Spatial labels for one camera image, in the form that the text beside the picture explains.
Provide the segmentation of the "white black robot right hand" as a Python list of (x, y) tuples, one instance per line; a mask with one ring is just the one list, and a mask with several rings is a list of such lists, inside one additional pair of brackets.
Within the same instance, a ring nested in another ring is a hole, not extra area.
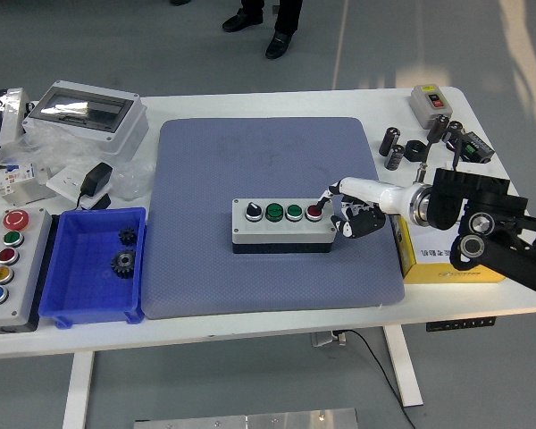
[(337, 232), (357, 239), (379, 230), (385, 215), (401, 215), (413, 220), (413, 199), (420, 187), (396, 185), (347, 177), (331, 184), (321, 195), (314, 210), (320, 213), (336, 195), (342, 195), (344, 217), (333, 215), (331, 222)]

